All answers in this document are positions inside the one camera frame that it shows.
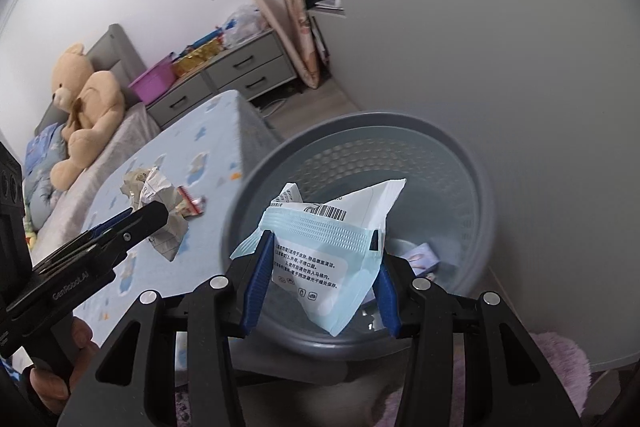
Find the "left hand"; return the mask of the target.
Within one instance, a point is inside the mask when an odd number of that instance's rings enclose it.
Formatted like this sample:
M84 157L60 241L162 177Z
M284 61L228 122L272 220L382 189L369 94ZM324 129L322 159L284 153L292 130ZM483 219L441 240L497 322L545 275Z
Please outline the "left hand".
M91 327L79 317L74 318L70 331L79 351L68 383L63 378L47 371L47 369L34 367L29 374L32 389L35 390L42 404L55 414L62 412L68 399L70 399L70 394L82 375L85 374L93 357L100 350L92 339L93 331Z

